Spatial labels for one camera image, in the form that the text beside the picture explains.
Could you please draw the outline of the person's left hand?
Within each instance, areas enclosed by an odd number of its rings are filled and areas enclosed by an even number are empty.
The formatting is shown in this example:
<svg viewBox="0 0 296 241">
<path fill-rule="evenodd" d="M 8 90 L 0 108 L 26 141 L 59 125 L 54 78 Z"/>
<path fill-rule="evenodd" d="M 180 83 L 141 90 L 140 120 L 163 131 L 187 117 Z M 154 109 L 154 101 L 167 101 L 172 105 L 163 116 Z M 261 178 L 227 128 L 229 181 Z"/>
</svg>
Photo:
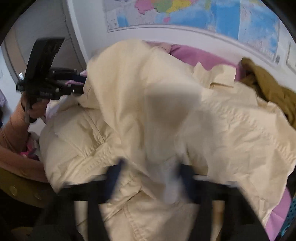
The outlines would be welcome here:
<svg viewBox="0 0 296 241">
<path fill-rule="evenodd" d="M 31 119 L 35 120 L 35 119 L 38 119 L 38 118 L 41 118 L 42 116 L 44 116 L 46 113 L 46 108 L 47 108 L 48 103 L 49 103 L 49 100 L 42 99 L 41 101 L 33 104 L 31 108 L 26 110 L 26 106 L 28 104 L 28 99 L 27 99 L 26 94 L 22 93 L 21 106 L 22 106 L 25 114 L 28 115 Z"/>
</svg>

